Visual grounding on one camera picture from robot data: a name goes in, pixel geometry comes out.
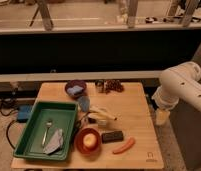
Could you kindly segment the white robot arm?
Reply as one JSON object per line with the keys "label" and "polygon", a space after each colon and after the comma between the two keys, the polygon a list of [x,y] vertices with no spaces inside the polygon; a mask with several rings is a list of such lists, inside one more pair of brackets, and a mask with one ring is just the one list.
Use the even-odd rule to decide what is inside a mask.
{"label": "white robot arm", "polygon": [[151,99],[157,105],[156,124],[163,125],[170,111],[182,99],[201,112],[201,67],[192,61],[184,62],[161,72],[160,86]]}

